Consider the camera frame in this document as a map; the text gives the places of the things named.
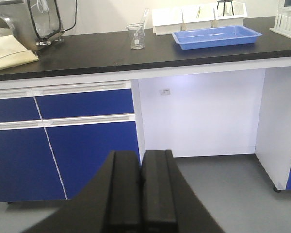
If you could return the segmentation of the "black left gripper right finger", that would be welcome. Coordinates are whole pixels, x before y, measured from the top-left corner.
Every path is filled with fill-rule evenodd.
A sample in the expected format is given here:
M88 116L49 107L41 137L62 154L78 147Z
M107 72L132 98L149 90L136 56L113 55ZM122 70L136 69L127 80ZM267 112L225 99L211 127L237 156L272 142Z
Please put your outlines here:
M145 233L222 233L183 177L170 150L147 150L141 166Z

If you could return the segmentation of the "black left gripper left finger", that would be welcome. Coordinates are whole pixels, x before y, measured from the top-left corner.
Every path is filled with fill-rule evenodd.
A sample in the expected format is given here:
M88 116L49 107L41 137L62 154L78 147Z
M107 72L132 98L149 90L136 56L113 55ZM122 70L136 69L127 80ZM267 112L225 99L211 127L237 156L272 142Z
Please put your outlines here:
M134 151L111 151L72 200L26 233L140 233L140 164Z

